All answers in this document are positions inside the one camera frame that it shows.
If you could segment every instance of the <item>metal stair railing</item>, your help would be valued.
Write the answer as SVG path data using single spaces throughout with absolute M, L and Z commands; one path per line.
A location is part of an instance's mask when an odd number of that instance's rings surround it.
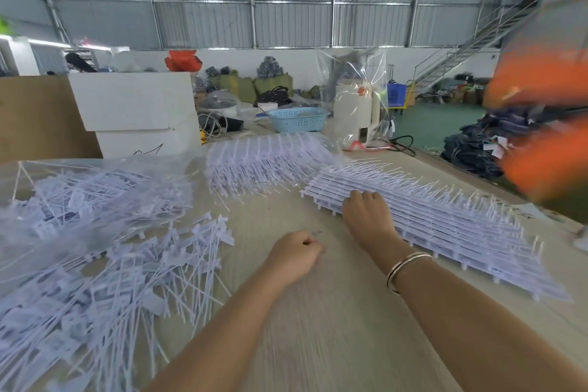
M 490 19 L 486 23 L 479 23 L 482 26 L 477 29 L 477 32 L 467 38 L 463 45 L 440 48 L 429 57 L 419 62 L 415 66 L 415 72 L 412 79 L 412 81 L 414 81 L 413 84 L 418 85 L 439 69 L 443 69 L 442 74 L 447 73 L 447 71 L 465 61 L 467 57 L 470 57 L 476 51 L 496 42 L 500 37 L 505 35 L 505 33 L 518 24 L 521 19 L 531 15 L 532 11 L 527 12 L 526 10 L 530 9 L 533 4 L 536 4 L 537 2 L 539 2 L 539 0 L 531 0 L 530 2 L 528 2 L 528 0 L 521 0 L 520 3 L 508 8 L 505 5 L 500 5 L 498 8 L 481 18 L 481 21 L 483 22 L 486 22 L 488 18 Z M 469 50 L 472 50 L 473 53 L 466 55 L 463 60 L 456 62 L 460 54 L 464 54 Z

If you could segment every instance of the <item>bracelet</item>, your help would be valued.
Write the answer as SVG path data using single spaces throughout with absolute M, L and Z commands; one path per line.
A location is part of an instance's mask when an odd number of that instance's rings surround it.
M 431 259 L 433 258 L 433 256 L 431 256 L 429 253 L 413 253 L 406 259 L 398 262 L 396 265 L 392 267 L 390 273 L 388 274 L 388 278 L 386 280 L 386 287 L 388 288 L 388 290 L 390 290 L 394 294 L 400 295 L 400 292 L 398 292 L 398 290 L 396 290 L 396 288 L 394 287 L 394 277 L 396 277 L 396 275 L 402 269 L 402 267 L 404 267 L 407 263 L 415 259 L 418 259 L 419 257 L 430 257 Z

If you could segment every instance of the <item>wooden table surface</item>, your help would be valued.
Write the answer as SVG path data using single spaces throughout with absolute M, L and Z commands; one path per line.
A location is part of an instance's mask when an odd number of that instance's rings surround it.
M 421 177 L 423 184 L 437 181 L 466 194 L 475 190 L 454 175 L 401 153 L 351 156 L 393 163 L 390 169 Z M 300 197 L 299 190 L 246 195 L 242 202 L 228 202 L 227 210 L 212 204 L 203 186 L 192 211 L 193 216 L 212 210 L 229 217 L 236 244 L 223 247 L 220 276 L 231 291 L 286 232 L 309 230 L 326 247 L 311 274 L 291 286 L 272 310 L 242 391 L 459 391 L 403 301 L 386 290 L 385 277 L 353 242 L 341 216 L 318 210 L 310 197 Z M 574 304 L 534 302 L 523 290 L 493 284 L 483 273 L 462 271 L 448 260 L 439 263 L 510 309 L 588 370 L 588 253 L 572 246 L 574 226 L 520 221 L 545 242 L 544 264 L 565 285 Z M 217 298 L 226 299 L 221 289 Z M 168 355 L 177 353 L 192 332 L 176 318 L 159 320 L 158 330 Z

